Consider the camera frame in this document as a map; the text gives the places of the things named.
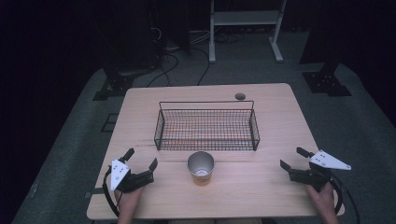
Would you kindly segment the metal cup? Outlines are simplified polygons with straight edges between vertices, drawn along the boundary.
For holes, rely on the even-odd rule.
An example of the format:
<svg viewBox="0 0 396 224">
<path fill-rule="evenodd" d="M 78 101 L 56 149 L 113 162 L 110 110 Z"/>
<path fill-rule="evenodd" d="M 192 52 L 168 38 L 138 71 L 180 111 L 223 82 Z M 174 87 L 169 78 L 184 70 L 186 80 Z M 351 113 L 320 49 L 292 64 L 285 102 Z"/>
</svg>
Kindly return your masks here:
<svg viewBox="0 0 396 224">
<path fill-rule="evenodd" d="M 203 187 L 210 183 L 215 168 L 215 160 L 211 154 L 197 151 L 188 157 L 187 168 L 194 184 Z"/>
</svg>

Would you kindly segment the person's right hand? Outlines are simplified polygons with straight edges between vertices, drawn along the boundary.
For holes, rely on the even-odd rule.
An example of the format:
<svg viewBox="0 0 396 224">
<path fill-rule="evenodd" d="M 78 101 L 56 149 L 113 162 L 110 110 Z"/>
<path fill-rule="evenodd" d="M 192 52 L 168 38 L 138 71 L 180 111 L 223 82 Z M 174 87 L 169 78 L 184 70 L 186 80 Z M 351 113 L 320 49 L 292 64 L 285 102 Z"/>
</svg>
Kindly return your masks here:
<svg viewBox="0 0 396 224">
<path fill-rule="evenodd" d="M 320 191 L 316 191 L 310 185 L 306 185 L 305 189 L 313 206 L 321 217 L 330 217 L 335 215 L 333 187 L 330 183 L 326 183 Z"/>
</svg>

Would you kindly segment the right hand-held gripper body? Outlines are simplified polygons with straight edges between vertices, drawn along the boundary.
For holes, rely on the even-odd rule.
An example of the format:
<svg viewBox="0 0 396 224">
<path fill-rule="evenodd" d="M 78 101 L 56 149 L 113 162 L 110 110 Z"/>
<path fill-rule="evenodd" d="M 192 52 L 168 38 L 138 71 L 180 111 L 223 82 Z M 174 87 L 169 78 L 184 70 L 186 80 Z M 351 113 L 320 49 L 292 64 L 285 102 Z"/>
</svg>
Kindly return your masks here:
<svg viewBox="0 0 396 224">
<path fill-rule="evenodd" d="M 332 169 L 350 171 L 351 166 L 335 158 L 329 153 L 320 150 L 314 153 L 312 158 L 308 158 L 309 168 L 307 170 L 297 170 L 291 168 L 289 177 L 291 181 L 312 186 L 316 191 L 332 179 Z"/>
</svg>

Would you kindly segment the person's left hand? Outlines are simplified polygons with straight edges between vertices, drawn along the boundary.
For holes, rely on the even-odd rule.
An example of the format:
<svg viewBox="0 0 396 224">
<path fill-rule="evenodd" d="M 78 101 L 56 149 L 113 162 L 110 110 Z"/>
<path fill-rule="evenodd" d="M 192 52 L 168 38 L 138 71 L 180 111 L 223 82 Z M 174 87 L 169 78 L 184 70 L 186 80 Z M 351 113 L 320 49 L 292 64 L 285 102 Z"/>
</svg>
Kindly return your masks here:
<svg viewBox="0 0 396 224">
<path fill-rule="evenodd" d="M 119 216 L 134 217 L 134 212 L 139 204 L 142 192 L 143 188 L 127 193 L 121 192 L 118 189 L 114 191 L 114 195 L 118 202 Z"/>
</svg>

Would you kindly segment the black stand base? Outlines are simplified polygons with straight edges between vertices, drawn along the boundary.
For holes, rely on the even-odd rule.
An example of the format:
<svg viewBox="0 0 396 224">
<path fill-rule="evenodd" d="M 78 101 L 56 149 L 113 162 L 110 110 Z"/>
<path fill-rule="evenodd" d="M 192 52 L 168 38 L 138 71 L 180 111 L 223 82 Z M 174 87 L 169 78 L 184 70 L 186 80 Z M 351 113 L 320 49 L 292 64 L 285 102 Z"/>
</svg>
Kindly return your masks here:
<svg viewBox="0 0 396 224">
<path fill-rule="evenodd" d="M 94 101 L 105 101 L 109 97 L 121 97 L 132 88 L 133 76 L 124 76 L 120 73 L 106 73 L 106 80 L 101 88 L 93 96 Z"/>
<path fill-rule="evenodd" d="M 338 63 L 325 63 L 319 71 L 303 72 L 304 80 L 313 93 L 326 93 L 330 97 L 350 96 L 348 88 L 336 77 Z"/>
</svg>

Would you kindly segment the white metal stand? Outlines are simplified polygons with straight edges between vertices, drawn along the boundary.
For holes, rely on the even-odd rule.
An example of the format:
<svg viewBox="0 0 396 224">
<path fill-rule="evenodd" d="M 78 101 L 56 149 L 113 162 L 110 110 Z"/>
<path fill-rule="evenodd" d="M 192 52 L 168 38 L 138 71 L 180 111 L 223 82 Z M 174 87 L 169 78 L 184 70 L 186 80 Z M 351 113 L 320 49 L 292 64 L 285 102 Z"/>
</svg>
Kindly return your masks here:
<svg viewBox="0 0 396 224">
<path fill-rule="evenodd" d="M 273 35 L 269 37 L 269 43 L 278 63 L 284 61 L 277 44 L 281 24 L 283 21 L 288 0 L 281 0 L 280 8 L 277 10 L 264 11 L 216 11 L 215 0 L 211 0 L 210 23 L 209 23 L 209 44 L 208 61 L 216 61 L 215 28 L 220 26 L 241 26 L 241 25 L 274 25 Z"/>
</svg>

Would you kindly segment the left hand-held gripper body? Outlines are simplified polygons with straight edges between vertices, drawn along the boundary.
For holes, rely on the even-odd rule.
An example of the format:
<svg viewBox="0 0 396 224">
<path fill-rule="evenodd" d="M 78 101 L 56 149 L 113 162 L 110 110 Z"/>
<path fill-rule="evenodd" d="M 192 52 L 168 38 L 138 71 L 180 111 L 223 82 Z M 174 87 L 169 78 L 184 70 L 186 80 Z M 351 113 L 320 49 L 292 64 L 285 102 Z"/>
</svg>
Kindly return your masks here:
<svg viewBox="0 0 396 224">
<path fill-rule="evenodd" d="M 147 170 L 140 174 L 132 174 L 131 168 L 122 159 L 113 160 L 111 163 L 110 189 L 118 189 L 127 193 L 142 188 L 154 181 L 153 172 Z"/>
</svg>

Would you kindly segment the black wire basket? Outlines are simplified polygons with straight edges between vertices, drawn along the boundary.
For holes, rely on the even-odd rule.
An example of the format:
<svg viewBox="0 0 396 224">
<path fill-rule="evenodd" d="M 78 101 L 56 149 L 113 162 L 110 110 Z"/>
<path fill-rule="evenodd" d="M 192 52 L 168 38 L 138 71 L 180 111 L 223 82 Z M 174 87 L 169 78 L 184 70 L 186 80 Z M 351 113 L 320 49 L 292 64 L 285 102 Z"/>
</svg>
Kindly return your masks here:
<svg viewBox="0 0 396 224">
<path fill-rule="evenodd" d="M 159 103 L 159 150 L 255 151 L 260 141 L 252 101 Z"/>
</svg>

